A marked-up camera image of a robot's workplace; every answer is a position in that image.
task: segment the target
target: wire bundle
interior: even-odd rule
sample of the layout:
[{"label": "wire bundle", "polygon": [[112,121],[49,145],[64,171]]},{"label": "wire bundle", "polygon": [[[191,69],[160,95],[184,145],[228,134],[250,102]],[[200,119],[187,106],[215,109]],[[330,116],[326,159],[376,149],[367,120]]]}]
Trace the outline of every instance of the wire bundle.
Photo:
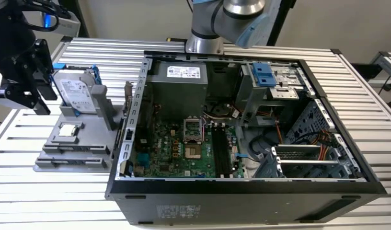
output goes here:
[{"label": "wire bundle", "polygon": [[[320,139],[327,141],[327,139],[330,138],[330,134],[324,130],[320,130],[319,134],[320,133],[324,134]],[[320,144],[320,152],[319,152],[318,161],[324,161],[326,154],[327,154],[328,150],[330,150],[330,147],[323,145],[323,144]]]}]

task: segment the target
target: motherboard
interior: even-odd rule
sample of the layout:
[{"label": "motherboard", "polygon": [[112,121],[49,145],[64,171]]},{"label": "motherboard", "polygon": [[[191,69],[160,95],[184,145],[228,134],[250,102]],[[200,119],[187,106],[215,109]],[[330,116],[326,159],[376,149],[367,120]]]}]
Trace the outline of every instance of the motherboard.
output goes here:
[{"label": "motherboard", "polygon": [[196,117],[159,121],[151,146],[137,154],[136,177],[243,178],[234,126],[201,124]]}]

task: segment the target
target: hard drive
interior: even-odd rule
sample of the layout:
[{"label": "hard drive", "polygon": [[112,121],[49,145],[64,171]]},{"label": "hard drive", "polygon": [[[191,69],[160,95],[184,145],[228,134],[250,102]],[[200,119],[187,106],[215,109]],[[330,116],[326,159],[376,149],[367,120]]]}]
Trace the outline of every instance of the hard drive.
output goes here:
[{"label": "hard drive", "polygon": [[101,84],[99,69],[56,65],[53,83],[60,92],[65,106],[71,106],[81,114],[96,114],[97,103],[92,99],[93,85]]}]

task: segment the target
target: white sticker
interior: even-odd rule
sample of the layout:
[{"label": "white sticker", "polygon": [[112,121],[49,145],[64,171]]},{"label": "white sticker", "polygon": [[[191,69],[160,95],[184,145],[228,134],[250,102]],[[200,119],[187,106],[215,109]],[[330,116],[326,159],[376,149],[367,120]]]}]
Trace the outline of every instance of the white sticker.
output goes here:
[{"label": "white sticker", "polygon": [[87,84],[80,80],[60,80],[65,98],[71,106],[81,113],[95,113],[95,104],[91,98]]},{"label": "white sticker", "polygon": [[200,67],[169,66],[167,68],[168,78],[201,78]]},{"label": "white sticker", "polygon": [[238,117],[239,117],[239,115],[240,115],[240,112],[238,111],[238,109],[236,109],[236,110],[234,110],[232,117],[234,117],[234,118],[238,118]]}]

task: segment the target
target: gray wall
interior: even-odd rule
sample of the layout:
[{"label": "gray wall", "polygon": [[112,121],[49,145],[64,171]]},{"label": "gray wall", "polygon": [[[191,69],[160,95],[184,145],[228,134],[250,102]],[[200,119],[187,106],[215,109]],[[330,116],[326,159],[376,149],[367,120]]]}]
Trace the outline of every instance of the gray wall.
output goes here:
[{"label": "gray wall", "polygon": [[[185,0],[79,0],[93,37],[164,41],[187,38]],[[391,51],[391,0],[298,0],[278,46],[338,48],[354,62]]]},{"label": "gray wall", "polygon": [[391,0],[298,0],[276,45],[338,48],[368,62],[391,51]]}]

